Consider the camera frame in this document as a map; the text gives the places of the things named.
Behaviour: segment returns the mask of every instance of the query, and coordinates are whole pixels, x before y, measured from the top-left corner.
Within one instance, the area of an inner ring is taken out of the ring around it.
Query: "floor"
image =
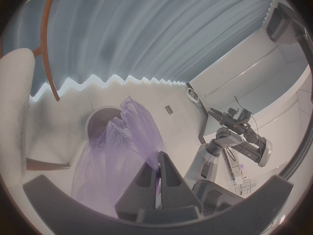
[[[103,83],[91,77],[84,85],[67,80],[57,102],[49,89],[37,98],[30,98],[27,118],[27,157],[51,163],[69,163],[71,168],[61,171],[27,171],[22,183],[36,176],[47,176],[59,189],[70,196],[77,161],[87,139],[86,119],[93,110],[107,105],[119,106],[131,96],[151,113],[164,142],[165,152],[184,176],[198,151],[205,115],[186,96],[186,84],[163,80],[126,81],[112,77]],[[169,115],[165,106],[170,105]],[[216,182],[229,187],[230,176],[224,159],[218,166]],[[22,184],[9,189],[12,197],[27,218],[43,234],[52,234],[31,207]]]

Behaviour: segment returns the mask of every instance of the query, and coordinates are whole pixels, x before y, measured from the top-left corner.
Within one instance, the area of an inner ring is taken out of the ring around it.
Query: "translucent trash bag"
[[[122,120],[110,120],[84,147],[71,196],[89,208],[116,217],[114,205],[146,161],[158,170],[164,144],[151,114],[130,97],[121,104]]]

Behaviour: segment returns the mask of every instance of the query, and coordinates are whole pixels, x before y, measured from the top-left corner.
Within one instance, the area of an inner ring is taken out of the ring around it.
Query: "chair leg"
[[[69,163],[55,164],[26,158],[26,170],[64,170],[69,168]]]

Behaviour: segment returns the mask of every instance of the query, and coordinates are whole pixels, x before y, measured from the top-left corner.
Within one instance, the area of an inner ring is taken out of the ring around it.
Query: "blue-gray curtain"
[[[113,74],[189,82],[260,28],[271,2],[54,0],[48,54],[55,86],[60,89],[67,77],[81,84],[92,74],[104,82]],[[5,37],[4,52],[37,47],[44,4],[25,4]],[[45,82],[38,57],[31,95]]]

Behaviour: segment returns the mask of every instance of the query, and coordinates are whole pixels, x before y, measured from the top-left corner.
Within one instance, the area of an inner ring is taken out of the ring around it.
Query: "white cushion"
[[[35,58],[16,49],[0,59],[0,174],[7,187],[21,182],[26,171],[26,118]]]

